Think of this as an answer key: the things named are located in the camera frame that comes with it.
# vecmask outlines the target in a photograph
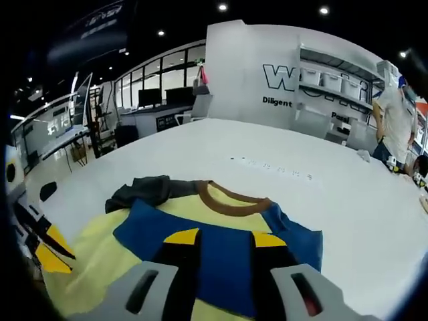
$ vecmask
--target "dark gray sleeve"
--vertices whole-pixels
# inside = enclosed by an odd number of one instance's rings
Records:
[[[196,181],[172,181],[166,175],[134,179],[131,186],[123,185],[106,201],[106,213],[131,208],[136,199],[156,207],[170,198],[195,194]]]

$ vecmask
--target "brown collar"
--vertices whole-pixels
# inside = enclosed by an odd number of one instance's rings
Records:
[[[255,204],[250,206],[231,206],[222,204],[215,200],[209,194],[208,184],[210,184],[212,187],[215,187],[216,189],[219,189],[232,199]],[[204,202],[206,206],[208,206],[215,212],[228,216],[243,217],[254,213],[261,213],[263,211],[266,211],[272,204],[270,199],[257,199],[255,197],[240,195],[225,189],[224,187],[214,183],[213,181],[199,181],[197,182],[197,189],[202,202]]]

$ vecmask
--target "window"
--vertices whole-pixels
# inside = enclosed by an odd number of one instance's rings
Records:
[[[186,77],[186,86],[193,86],[193,80],[195,80],[199,67],[197,66],[197,61],[200,59],[205,59],[205,46],[200,45],[199,47],[190,48],[187,53],[187,77]]]
[[[185,62],[185,52],[179,51],[163,58],[162,69],[169,70]]]
[[[132,106],[138,106],[138,91],[142,89],[142,68],[132,72],[131,96]]]
[[[185,52],[180,51],[163,58],[162,99],[167,99],[167,90],[184,86]]]
[[[122,79],[122,99],[123,107],[131,108],[131,74],[128,74]]]
[[[115,89],[114,89],[114,92],[116,94],[116,106],[117,106],[117,108],[123,107],[121,83],[122,83],[122,80],[118,80],[116,82]]]
[[[144,67],[144,89],[156,89],[160,87],[159,74],[161,61],[156,60]]]
[[[201,58],[205,59],[205,45],[190,48],[187,55],[187,63],[196,62]]]
[[[186,87],[192,87],[193,86],[193,80],[195,80],[195,78],[198,74],[198,71],[199,71],[198,66],[187,68]]]

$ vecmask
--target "white table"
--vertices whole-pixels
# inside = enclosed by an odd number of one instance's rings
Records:
[[[293,179],[231,160],[245,156],[314,180]],[[322,273],[361,314],[389,315],[428,248],[428,215],[413,182],[354,150],[297,132],[206,119],[137,140],[73,172],[43,205],[71,240],[134,177],[213,179],[244,195],[269,197],[291,219],[324,232]]]
[[[44,161],[53,153],[57,152],[61,148],[65,148],[71,143],[84,137],[89,133],[89,129],[83,125],[75,125],[69,131],[63,133],[57,139],[49,142],[41,152],[41,159]]]

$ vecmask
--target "chair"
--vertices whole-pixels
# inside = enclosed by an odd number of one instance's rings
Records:
[[[114,137],[118,148],[138,140],[138,130],[136,126],[123,125],[114,130]]]
[[[213,95],[210,94],[196,96],[192,110],[190,112],[184,112],[183,114],[175,115],[175,121],[178,125],[182,125],[187,124],[188,122],[206,118],[208,116],[208,109],[212,99]]]
[[[44,202],[47,199],[49,199],[51,195],[56,192],[56,189],[57,189],[57,186],[55,182],[50,182],[42,186],[39,194],[40,200]]]
[[[367,124],[354,120],[351,123],[350,133],[346,141],[347,147],[352,149],[364,149],[371,155],[377,146],[376,129]]]
[[[293,121],[291,130],[325,139],[330,129],[330,124],[331,117],[313,112],[304,107],[299,111],[297,119]]]

